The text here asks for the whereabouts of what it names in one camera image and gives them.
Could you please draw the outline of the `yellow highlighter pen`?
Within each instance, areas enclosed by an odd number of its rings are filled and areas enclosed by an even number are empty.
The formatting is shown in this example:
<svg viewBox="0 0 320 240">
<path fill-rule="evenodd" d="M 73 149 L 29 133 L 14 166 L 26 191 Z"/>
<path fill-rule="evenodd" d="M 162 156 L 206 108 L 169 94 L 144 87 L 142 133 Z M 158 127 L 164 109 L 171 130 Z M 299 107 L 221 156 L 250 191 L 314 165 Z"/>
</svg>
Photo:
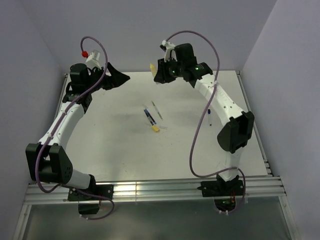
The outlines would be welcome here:
<svg viewBox="0 0 320 240">
<path fill-rule="evenodd" d="M 150 72 L 151 72 L 152 76 L 155 77 L 156 74 L 157 74 L 157 69 L 156 69 L 156 67 L 155 67 L 152 63 L 150 63 L 149 69 L 150 69 Z"/>
</svg>

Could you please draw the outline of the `yellow highlighter cap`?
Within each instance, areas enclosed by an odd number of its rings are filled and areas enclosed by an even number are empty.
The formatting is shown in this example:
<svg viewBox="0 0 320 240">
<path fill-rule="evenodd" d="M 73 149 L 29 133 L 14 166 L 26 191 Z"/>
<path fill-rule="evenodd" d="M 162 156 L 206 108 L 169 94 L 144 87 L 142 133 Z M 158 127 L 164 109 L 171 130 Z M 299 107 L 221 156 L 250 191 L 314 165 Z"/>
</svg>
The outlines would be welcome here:
<svg viewBox="0 0 320 240">
<path fill-rule="evenodd" d="M 160 131 L 160 129 L 157 127 L 157 126 L 155 126 L 155 125 L 153 125 L 152 127 L 152 130 L 154 131 L 154 132 L 159 132 Z"/>
</svg>

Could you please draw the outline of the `thin white pen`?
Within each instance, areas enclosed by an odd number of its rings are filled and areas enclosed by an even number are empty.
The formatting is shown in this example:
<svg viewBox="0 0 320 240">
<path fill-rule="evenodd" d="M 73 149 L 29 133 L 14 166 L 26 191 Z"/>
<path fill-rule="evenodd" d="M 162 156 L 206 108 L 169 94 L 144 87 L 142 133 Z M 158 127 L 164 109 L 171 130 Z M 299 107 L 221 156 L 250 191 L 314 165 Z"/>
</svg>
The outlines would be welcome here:
<svg viewBox="0 0 320 240">
<path fill-rule="evenodd" d="M 213 122 L 212 122 L 212 114 L 211 114 L 211 109 L 210 108 L 207 109 L 207 114 L 208 114 L 208 123 L 209 123 L 210 126 L 212 126 Z"/>
</svg>

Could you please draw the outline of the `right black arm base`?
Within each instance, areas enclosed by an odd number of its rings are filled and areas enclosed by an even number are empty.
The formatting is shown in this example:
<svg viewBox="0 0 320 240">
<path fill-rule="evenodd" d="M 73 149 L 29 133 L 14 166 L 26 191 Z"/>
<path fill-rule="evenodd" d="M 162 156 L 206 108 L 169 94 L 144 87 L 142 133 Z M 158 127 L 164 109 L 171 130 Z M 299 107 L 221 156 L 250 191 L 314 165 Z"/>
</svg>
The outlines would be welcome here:
<svg viewBox="0 0 320 240">
<path fill-rule="evenodd" d="M 236 197 L 241 197 L 240 204 L 246 194 L 246 185 L 238 176 L 231 181 L 224 181 L 218 177 L 213 181 L 202 181 L 197 189 L 201 191 L 203 198 L 213 198 L 218 213 L 225 215 L 237 208 Z"/>
</svg>

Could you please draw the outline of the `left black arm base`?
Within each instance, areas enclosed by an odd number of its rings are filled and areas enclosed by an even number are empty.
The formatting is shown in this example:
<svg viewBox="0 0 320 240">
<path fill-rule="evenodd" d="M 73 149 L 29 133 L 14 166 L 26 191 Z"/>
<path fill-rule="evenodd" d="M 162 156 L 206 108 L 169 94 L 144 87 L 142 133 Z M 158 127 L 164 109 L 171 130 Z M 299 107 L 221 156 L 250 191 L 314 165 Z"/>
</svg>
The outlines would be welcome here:
<svg viewBox="0 0 320 240">
<path fill-rule="evenodd" d="M 78 202 L 78 213 L 81 217 L 86 217 L 89 220 L 100 220 L 108 217 L 115 209 L 113 193 L 113 184 L 98 184 L 94 189 L 73 188 L 69 190 L 67 201 Z M 101 209 L 102 201 L 110 202 L 111 209 L 106 215 L 94 217 Z"/>
</svg>

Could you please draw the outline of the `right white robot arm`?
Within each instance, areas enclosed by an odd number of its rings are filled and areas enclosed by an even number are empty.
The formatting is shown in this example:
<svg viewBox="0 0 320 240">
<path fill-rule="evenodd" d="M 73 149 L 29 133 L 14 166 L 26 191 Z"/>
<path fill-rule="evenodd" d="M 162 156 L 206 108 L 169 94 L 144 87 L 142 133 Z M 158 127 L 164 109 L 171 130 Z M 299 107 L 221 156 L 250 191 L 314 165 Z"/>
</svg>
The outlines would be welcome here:
<svg viewBox="0 0 320 240">
<path fill-rule="evenodd" d="M 252 137 L 255 116 L 238 106 L 223 87 L 218 83 L 218 73 L 207 63 L 197 61 L 191 44 L 174 45 L 163 40 L 160 48 L 164 57 L 157 61 L 157 71 L 153 80 L 157 84 L 168 84 L 177 78 L 183 78 L 197 90 L 218 116 L 222 129 L 217 135 L 217 142 L 225 151 L 225 167 L 217 173 L 221 178 L 216 183 L 217 191 L 222 195 L 229 194 L 232 182 L 239 176 L 241 154 Z"/>
</svg>

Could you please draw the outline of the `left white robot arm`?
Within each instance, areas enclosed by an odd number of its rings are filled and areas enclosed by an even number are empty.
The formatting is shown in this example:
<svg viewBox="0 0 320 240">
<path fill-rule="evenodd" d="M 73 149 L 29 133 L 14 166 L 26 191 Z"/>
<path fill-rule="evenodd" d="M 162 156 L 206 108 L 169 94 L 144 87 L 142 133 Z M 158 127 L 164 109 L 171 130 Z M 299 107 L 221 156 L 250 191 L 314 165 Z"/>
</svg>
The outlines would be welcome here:
<svg viewBox="0 0 320 240">
<path fill-rule="evenodd" d="M 98 188 L 94 176 L 76 170 L 65 148 L 76 125 L 87 112 L 92 94 L 100 89 L 118 88 L 130 79 L 110 63 L 106 70 L 97 66 L 89 68 L 84 63 L 70 67 L 70 82 L 58 115 L 45 135 L 25 149 L 30 177 L 36 183 L 55 183 L 79 189 L 79 194 L 86 200 L 96 197 Z"/>
</svg>

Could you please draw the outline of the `blue barrel pen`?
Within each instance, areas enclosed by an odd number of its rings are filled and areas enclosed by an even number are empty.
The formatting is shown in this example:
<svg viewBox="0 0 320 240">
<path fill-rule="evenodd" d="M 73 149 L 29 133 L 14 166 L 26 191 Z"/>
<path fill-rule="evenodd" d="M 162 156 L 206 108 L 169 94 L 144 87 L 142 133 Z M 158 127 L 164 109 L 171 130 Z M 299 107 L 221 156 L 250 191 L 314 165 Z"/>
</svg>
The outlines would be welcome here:
<svg viewBox="0 0 320 240">
<path fill-rule="evenodd" d="M 149 111 L 146 108 L 143 111 L 144 111 L 146 117 L 148 118 L 149 122 L 151 123 L 151 125 L 152 126 L 156 125 L 156 122 L 154 121 L 154 119 L 150 115 Z"/>
</svg>

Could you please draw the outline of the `aluminium rail frame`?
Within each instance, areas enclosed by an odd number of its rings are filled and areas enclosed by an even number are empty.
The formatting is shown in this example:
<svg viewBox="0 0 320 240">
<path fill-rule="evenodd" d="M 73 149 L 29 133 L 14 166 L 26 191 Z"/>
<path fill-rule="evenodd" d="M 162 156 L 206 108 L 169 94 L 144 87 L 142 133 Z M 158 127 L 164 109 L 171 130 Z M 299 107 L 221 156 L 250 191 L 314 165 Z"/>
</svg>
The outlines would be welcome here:
<svg viewBox="0 0 320 240">
<path fill-rule="evenodd" d="M 300 234 L 280 177 L 274 176 L 254 130 L 241 157 L 245 202 L 229 215 L 202 197 L 189 170 L 189 151 L 203 97 L 178 80 L 156 85 L 150 72 L 131 72 L 120 89 L 99 91 L 71 136 L 74 166 L 114 185 L 115 211 L 89 221 L 68 190 L 27 188 L 16 240 L 298 240 Z M 163 120 L 152 105 L 154 101 Z M 159 132 L 152 130 L 143 104 Z"/>
</svg>

